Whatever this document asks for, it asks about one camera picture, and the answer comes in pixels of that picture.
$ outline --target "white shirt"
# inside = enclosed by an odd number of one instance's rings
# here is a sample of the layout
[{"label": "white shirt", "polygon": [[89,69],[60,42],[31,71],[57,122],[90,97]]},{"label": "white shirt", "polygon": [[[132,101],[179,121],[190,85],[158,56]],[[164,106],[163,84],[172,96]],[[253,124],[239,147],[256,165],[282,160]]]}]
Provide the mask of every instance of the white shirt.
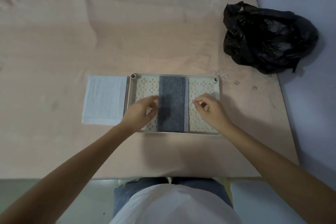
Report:
[{"label": "white shirt", "polygon": [[158,184],[134,194],[110,224],[242,224],[238,214],[208,191]]}]

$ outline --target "person's right hand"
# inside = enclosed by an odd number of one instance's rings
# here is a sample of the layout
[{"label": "person's right hand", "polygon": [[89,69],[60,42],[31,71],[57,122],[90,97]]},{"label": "person's right hand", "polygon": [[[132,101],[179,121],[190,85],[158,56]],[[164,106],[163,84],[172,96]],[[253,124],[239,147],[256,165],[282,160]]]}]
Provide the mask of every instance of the person's right hand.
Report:
[{"label": "person's right hand", "polygon": [[232,125],[222,104],[212,95],[205,93],[192,102],[203,120],[218,132]]}]

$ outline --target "folded gray towel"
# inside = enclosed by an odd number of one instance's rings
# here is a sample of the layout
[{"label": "folded gray towel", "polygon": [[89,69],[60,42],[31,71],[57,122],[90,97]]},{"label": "folded gray towel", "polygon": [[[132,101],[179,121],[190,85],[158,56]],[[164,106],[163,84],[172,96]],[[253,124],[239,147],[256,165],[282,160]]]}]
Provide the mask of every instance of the folded gray towel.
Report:
[{"label": "folded gray towel", "polygon": [[161,132],[184,132],[186,80],[179,76],[160,76],[159,110],[157,130]]}]

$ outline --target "tray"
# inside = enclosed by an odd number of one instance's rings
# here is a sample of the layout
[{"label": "tray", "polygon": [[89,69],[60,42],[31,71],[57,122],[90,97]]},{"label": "tray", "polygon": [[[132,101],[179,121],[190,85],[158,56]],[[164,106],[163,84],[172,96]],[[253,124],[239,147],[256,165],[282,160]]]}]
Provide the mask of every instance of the tray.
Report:
[{"label": "tray", "polygon": [[[219,78],[213,75],[199,74],[157,74],[157,73],[132,73],[128,89],[129,105],[141,98],[159,94],[160,76],[182,76],[189,80],[189,133],[218,135],[218,132],[211,128],[196,111],[192,101],[202,95],[209,93],[219,100]],[[157,131],[157,115],[143,129],[147,133],[169,133]]]}]

